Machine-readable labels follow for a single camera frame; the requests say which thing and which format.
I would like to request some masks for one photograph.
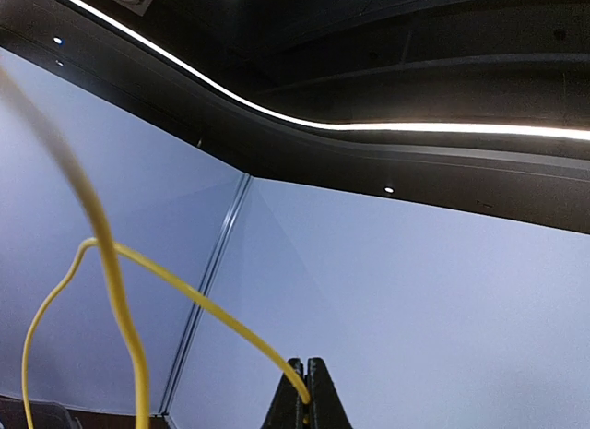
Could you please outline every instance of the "yellow wire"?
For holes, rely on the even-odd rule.
[[[85,254],[85,252],[91,248],[92,246],[97,245],[96,238],[88,238],[84,240],[79,248],[77,249],[76,256],[74,257],[74,262],[72,266],[65,274],[63,280],[51,291],[51,293],[47,296],[47,298],[41,304],[41,307],[35,314],[32,323],[30,324],[29,331],[27,332],[27,338],[25,339],[25,349],[22,354],[22,397],[23,401],[25,402],[25,409],[27,410],[27,415],[30,415],[30,404],[29,404],[29,373],[28,373],[28,366],[29,366],[29,354],[30,354],[30,345],[32,343],[33,335],[39,322],[41,321],[43,314],[52,303],[52,301],[60,294],[60,292],[67,286],[71,279],[74,278],[78,267],[80,266],[80,262]],[[139,254],[137,251],[130,249],[122,244],[114,243],[114,248],[117,253],[121,254],[129,258],[132,261],[135,261],[138,265],[144,267],[145,269],[153,272],[158,277],[166,280],[172,287],[179,290],[181,293],[189,297],[203,309],[208,311],[211,315],[217,318],[226,326],[235,330],[238,334],[252,343],[258,350],[260,350],[264,355],[266,355],[270,360],[272,360],[278,368],[283,371],[285,376],[289,379],[291,384],[297,389],[298,393],[301,396],[301,401],[303,403],[308,404],[310,402],[310,393],[307,390],[307,387],[301,380],[301,377],[295,372],[295,370],[275,351],[272,347],[270,347],[264,340],[254,334],[249,328],[245,325],[240,323],[236,320],[233,316],[228,314],[224,311],[221,307],[217,306],[211,300],[209,300],[205,295],[197,291],[191,285],[187,284],[186,282],[182,281],[174,274],[169,272],[167,269],[161,267],[157,263],[154,263],[149,258]]]
[[[72,185],[86,211],[96,235],[102,266],[105,272],[109,299],[115,320],[127,345],[136,381],[136,429],[149,428],[149,370],[141,339],[134,326],[127,305],[123,275],[114,250],[109,222],[92,184],[76,156],[62,138],[59,129],[27,98],[18,84],[0,67],[0,84],[9,97],[7,102],[27,120],[37,139],[47,149],[62,173]],[[30,406],[25,407],[29,429],[33,427]]]

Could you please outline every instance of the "black ceiling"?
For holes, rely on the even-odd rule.
[[[589,118],[590,0],[154,0],[143,17],[85,1],[301,117]]]
[[[154,0],[143,17],[84,1],[303,118],[590,120],[590,0]],[[0,45],[257,176],[590,233],[589,142],[301,128],[228,100],[64,0],[0,0]]]

